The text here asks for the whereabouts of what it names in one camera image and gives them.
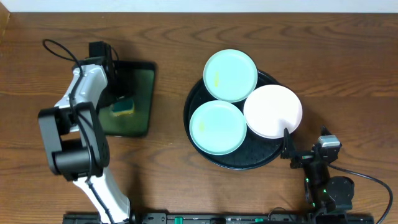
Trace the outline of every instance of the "cable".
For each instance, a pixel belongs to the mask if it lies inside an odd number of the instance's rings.
[[[383,187],[385,187],[388,190],[388,194],[390,195],[388,206],[387,206],[387,208],[384,211],[383,215],[381,216],[379,221],[377,221],[376,224],[382,223],[383,220],[386,218],[388,212],[390,212],[390,209],[392,207],[393,195],[392,195],[392,190],[390,189],[390,187],[387,184],[385,184],[383,181],[378,180],[378,179],[376,179],[374,177],[371,177],[371,176],[368,176],[368,175],[360,174],[358,172],[354,172],[354,171],[351,171],[351,170],[348,170],[348,169],[343,169],[343,168],[340,168],[340,167],[337,167],[337,166],[334,166],[334,165],[331,165],[331,164],[329,164],[329,167],[331,167],[331,168],[333,168],[335,170],[338,170],[338,171],[343,171],[343,172],[346,172],[346,173],[349,173],[349,174],[353,174],[353,175],[357,175],[357,176],[360,176],[360,177],[363,177],[363,178],[366,178],[366,179],[369,179],[369,180],[373,180],[373,181],[383,185]]]
[[[94,189],[93,183],[91,183],[90,181],[87,183],[88,184],[88,188],[91,189],[91,191],[93,192],[95,198],[97,199],[98,203],[104,208],[106,215],[109,218],[109,221],[114,224],[114,221],[112,219],[112,215],[111,212],[109,212],[109,209],[106,208],[106,205],[104,204],[104,202],[101,200],[100,196],[98,195],[97,191]]]
[[[110,47],[113,50],[114,54],[116,55],[117,61],[119,63],[119,55],[118,55],[118,53],[116,52],[116,50],[112,46],[110,46]]]
[[[269,214],[268,214],[268,221],[271,220],[272,212],[274,212],[274,211],[277,210],[277,209],[282,209],[282,210],[284,210],[285,212],[287,212],[287,210],[286,210],[285,208],[276,207],[276,208],[272,209],[272,210],[269,212]],[[289,216],[289,218],[291,219],[292,222],[295,222],[295,220],[290,216],[290,214],[287,214],[287,215]]]
[[[61,55],[55,53],[54,51],[52,51],[51,49],[49,49],[49,48],[47,47],[47,45],[45,44],[46,42],[51,42],[51,43],[57,45],[58,47],[62,48],[62,49],[63,49],[64,51],[66,51],[66,52],[69,54],[69,56],[71,56],[73,59],[72,59],[72,58],[67,58],[67,57],[64,57],[64,56],[61,56]],[[60,43],[58,43],[58,42],[56,42],[56,41],[54,41],[54,40],[44,39],[44,40],[43,40],[43,47],[44,47],[46,50],[48,50],[51,54],[54,54],[54,55],[57,56],[57,57],[60,57],[60,58],[65,59],[65,60],[69,60],[69,61],[71,61],[71,62],[76,62],[76,61],[77,61],[76,57],[75,57],[66,47],[64,47],[62,44],[60,44]]]
[[[54,51],[50,50],[47,47],[46,42],[51,42],[51,43],[59,46],[64,51],[66,51],[66,53],[68,53],[68,55],[71,56],[72,58],[67,58],[67,57],[61,56],[61,55],[55,53]],[[79,84],[81,82],[81,79],[84,76],[83,69],[82,69],[82,67],[80,65],[79,60],[75,57],[75,55],[73,55],[72,52],[70,52],[62,44],[60,44],[60,43],[58,43],[58,42],[56,42],[54,40],[50,40],[50,39],[44,39],[42,43],[43,43],[44,48],[46,50],[48,50],[51,54],[54,54],[55,56],[60,57],[60,58],[65,59],[65,60],[69,60],[69,61],[75,62],[77,64],[79,70],[80,70],[79,77],[78,77],[76,83],[74,84],[70,94],[69,94],[69,105],[70,105],[70,109],[72,111],[73,119],[76,121],[76,123],[77,123],[77,125],[79,127],[79,130],[81,131],[81,134],[83,135],[83,139],[85,140],[87,148],[88,148],[88,159],[89,159],[89,162],[90,162],[90,166],[88,168],[87,179],[85,180],[85,182],[88,185],[88,188],[92,191],[92,193],[95,196],[95,198],[97,199],[98,203],[104,209],[104,211],[105,211],[106,215],[108,216],[109,221],[111,222],[111,224],[114,224],[114,221],[113,221],[111,213],[109,212],[109,209],[106,207],[105,203],[101,200],[101,198],[98,195],[97,191],[94,189],[93,183],[91,183],[91,181],[90,181],[91,175],[92,175],[92,171],[93,171],[93,163],[92,163],[93,162],[93,154],[94,154],[93,153],[93,147],[91,146],[91,144],[90,144],[90,142],[88,140],[87,133],[86,133],[81,121],[78,118],[78,115],[77,115],[76,109],[75,109],[75,105],[73,104],[73,102],[75,101],[75,95],[76,95],[77,87],[79,86]]]
[[[307,203],[310,203],[310,194],[308,192],[307,180],[305,180],[305,179],[304,179],[304,194],[305,194],[305,201]]]

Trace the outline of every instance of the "white plate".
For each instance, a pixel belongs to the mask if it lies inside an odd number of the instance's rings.
[[[290,89],[280,85],[265,85],[254,90],[243,108],[249,128],[269,139],[282,138],[284,129],[292,133],[299,126],[303,108]]]
[[[215,53],[203,71],[206,89],[230,103],[246,99],[257,85],[257,68],[245,53],[228,49]]]

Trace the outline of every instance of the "black tray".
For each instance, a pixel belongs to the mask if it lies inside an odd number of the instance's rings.
[[[258,73],[258,81],[256,88],[264,85],[280,85],[280,83],[272,78],[265,72],[260,70]],[[243,169],[254,169],[263,165],[266,165],[270,161],[274,160],[280,154],[280,146],[282,145],[283,138],[280,139],[266,139],[258,136],[248,127],[246,137],[242,145],[237,150],[222,156],[215,156],[209,153],[203,152],[199,147],[192,141],[189,132],[189,122],[191,120],[193,112],[202,104],[217,100],[214,98],[206,89],[203,79],[199,80],[192,88],[188,95],[188,98],[184,106],[184,126],[185,132],[191,141],[193,147],[206,159],[214,164],[221,167],[243,170]],[[233,103],[241,111],[243,111],[244,102],[246,100]]]
[[[134,90],[134,113],[122,116],[111,114],[112,105],[101,108],[98,117],[106,135],[145,136],[149,128],[150,109],[155,82],[155,64],[151,62],[115,62],[119,76]]]

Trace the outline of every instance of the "round black tray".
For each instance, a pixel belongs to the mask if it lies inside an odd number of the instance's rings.
[[[280,85],[280,83],[272,78],[265,72],[257,71],[258,81],[256,88],[264,85]],[[246,137],[242,145],[237,150],[222,156],[215,156],[209,153],[203,152],[199,147],[192,141],[189,132],[189,122],[191,120],[193,112],[202,104],[217,100],[214,98],[206,89],[203,79],[199,80],[192,88],[188,95],[187,101],[184,106],[184,126],[185,132],[189,141],[191,141],[193,147],[206,159],[217,164],[221,167],[243,170],[243,169],[254,169],[263,165],[266,165],[270,161],[274,160],[280,154],[280,146],[282,145],[283,138],[280,139],[266,139],[258,136],[248,127]],[[233,103],[241,111],[243,111],[243,105],[246,100]]]

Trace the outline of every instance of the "plate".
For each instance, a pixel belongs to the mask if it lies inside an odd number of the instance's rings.
[[[192,141],[204,152],[225,155],[235,151],[246,137],[246,120],[231,103],[213,100],[199,106],[190,120]]]
[[[257,68],[245,53],[222,50],[207,61],[203,80],[216,99],[234,103],[246,99],[256,87]]]
[[[253,132],[264,138],[277,139],[284,136],[285,128],[289,133],[297,129],[303,108],[292,90],[280,85],[265,85],[249,95],[243,114]]]

